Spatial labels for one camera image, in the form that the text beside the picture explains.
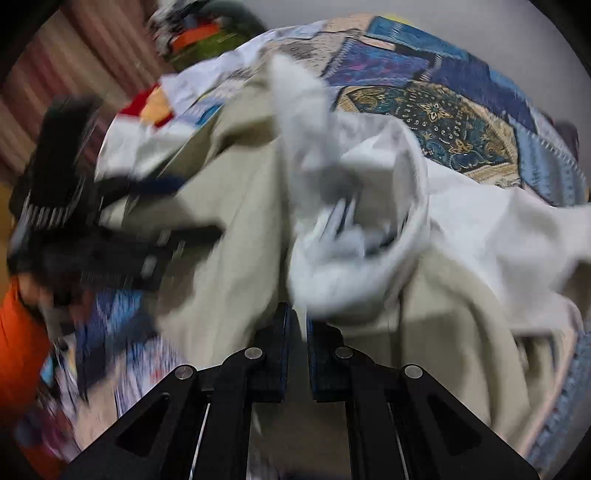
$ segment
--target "white wall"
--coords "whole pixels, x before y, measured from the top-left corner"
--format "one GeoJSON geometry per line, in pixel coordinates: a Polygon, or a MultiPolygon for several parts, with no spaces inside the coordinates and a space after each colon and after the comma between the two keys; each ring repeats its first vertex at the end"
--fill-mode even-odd
{"type": "Polygon", "coordinates": [[[534,104],[577,126],[591,183],[591,78],[556,27],[527,0],[243,0],[270,28],[354,12],[391,13],[465,48],[534,104]]]}

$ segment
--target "beige fabric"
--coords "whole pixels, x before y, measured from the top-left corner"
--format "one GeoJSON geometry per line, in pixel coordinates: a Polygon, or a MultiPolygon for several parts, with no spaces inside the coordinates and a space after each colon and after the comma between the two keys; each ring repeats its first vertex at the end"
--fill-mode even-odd
{"type": "MultiPolygon", "coordinates": [[[[257,321],[276,305],[287,216],[273,130],[266,78],[259,75],[164,169],[190,179],[179,193],[140,202],[124,219],[124,227],[137,232],[195,221],[225,228],[211,251],[188,252],[171,266],[158,299],[163,336],[197,368],[219,364],[246,346],[257,321]]],[[[424,367],[513,446],[528,434],[531,413],[540,411],[540,399],[554,385],[549,340],[525,340],[520,353],[490,289],[435,249],[420,258],[400,310],[398,299],[390,299],[378,318],[363,325],[334,323],[348,344],[379,363],[424,367]]],[[[290,358],[292,393],[274,413],[259,412],[259,443],[277,465],[316,465],[342,474],[342,412],[316,408],[309,395],[294,397],[294,387],[308,388],[304,377],[293,383],[293,362],[307,375],[305,329],[301,335],[303,353],[290,358]],[[329,455],[322,439],[332,439],[329,455]]]]}
{"type": "Polygon", "coordinates": [[[77,417],[72,426],[80,450],[87,448],[117,421],[117,405],[113,392],[124,362],[125,358],[118,357],[115,369],[88,390],[88,402],[77,402],[77,417]]]}
{"type": "Polygon", "coordinates": [[[402,363],[424,367],[511,445],[554,385],[547,337],[518,348],[491,290],[435,248],[402,296],[402,363]]]}
{"type": "Polygon", "coordinates": [[[532,395],[530,395],[532,412],[527,418],[527,422],[523,428],[523,435],[521,435],[519,442],[516,445],[513,445],[515,450],[517,450],[517,452],[523,457],[529,455],[534,442],[538,438],[538,435],[548,419],[548,416],[554,409],[573,359],[574,348],[577,342],[577,335],[574,329],[570,328],[565,329],[564,331],[555,332],[553,338],[555,346],[554,356],[556,358],[554,370],[556,373],[547,371],[548,355],[550,354],[551,356],[551,352],[548,352],[545,346],[536,345],[535,350],[540,353],[540,360],[528,362],[528,366],[531,366],[534,372],[541,373],[541,375],[526,376],[526,380],[528,377],[531,379],[528,383],[528,389],[534,391],[534,389],[530,387],[530,384],[538,378],[538,382],[545,385],[545,392],[543,394],[543,392],[538,389],[535,390],[538,392],[537,402],[535,402],[532,399],[532,395]]]}
{"type": "Polygon", "coordinates": [[[155,307],[163,336],[198,369],[245,347],[277,303],[283,216],[264,81],[253,79],[165,168],[190,178],[185,186],[137,204],[123,223],[145,233],[212,221],[225,230],[211,251],[171,265],[155,307]]]}

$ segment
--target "striped curtain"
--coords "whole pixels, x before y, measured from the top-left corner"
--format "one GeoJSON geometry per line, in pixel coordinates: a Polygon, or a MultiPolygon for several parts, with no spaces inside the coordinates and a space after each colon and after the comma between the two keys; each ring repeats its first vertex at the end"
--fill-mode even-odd
{"type": "Polygon", "coordinates": [[[104,100],[87,148],[96,158],[109,123],[172,69],[144,28],[143,0],[68,0],[39,29],[0,87],[0,181],[13,184],[35,148],[55,95],[104,100]]]}

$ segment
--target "orange item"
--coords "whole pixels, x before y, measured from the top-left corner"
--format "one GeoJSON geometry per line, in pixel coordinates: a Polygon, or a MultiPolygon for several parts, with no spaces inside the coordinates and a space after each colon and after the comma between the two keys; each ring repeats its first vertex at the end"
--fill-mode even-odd
{"type": "MultiPolygon", "coordinates": [[[[9,431],[31,408],[40,371],[50,351],[45,325],[31,317],[12,280],[0,309],[0,423],[9,431]]],[[[46,480],[57,478],[63,463],[43,446],[23,449],[33,468],[46,480]]]]}
{"type": "Polygon", "coordinates": [[[173,40],[173,52],[176,53],[188,45],[219,33],[219,31],[220,27],[215,23],[205,23],[203,25],[199,25],[197,28],[187,30],[173,40]]]}
{"type": "Polygon", "coordinates": [[[158,125],[159,122],[167,118],[172,113],[166,94],[160,87],[156,87],[150,93],[146,104],[139,117],[151,124],[158,125]]]}

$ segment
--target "laundry pile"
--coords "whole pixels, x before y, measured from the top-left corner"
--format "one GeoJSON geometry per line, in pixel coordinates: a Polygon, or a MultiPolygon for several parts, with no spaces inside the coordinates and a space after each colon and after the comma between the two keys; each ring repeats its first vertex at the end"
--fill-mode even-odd
{"type": "Polygon", "coordinates": [[[267,29],[241,2],[158,0],[148,26],[158,52],[180,72],[232,50],[267,29]]]}
{"type": "MultiPolygon", "coordinates": [[[[142,300],[179,357],[221,363],[289,301],[290,372],[307,368],[306,320],[324,320],[377,363],[421,365],[538,471],[556,468],[571,423],[591,421],[572,416],[591,379],[589,192],[574,147],[510,80],[358,15],[267,32],[158,88],[170,118],[120,113],[97,176],[185,180],[122,202],[110,226],[225,232],[142,300]]],[[[144,385],[145,355],[129,355],[116,398],[144,385]]],[[[345,475],[343,412],[306,389],[293,380],[280,410],[257,410],[254,441],[282,469],[345,475]]]]}

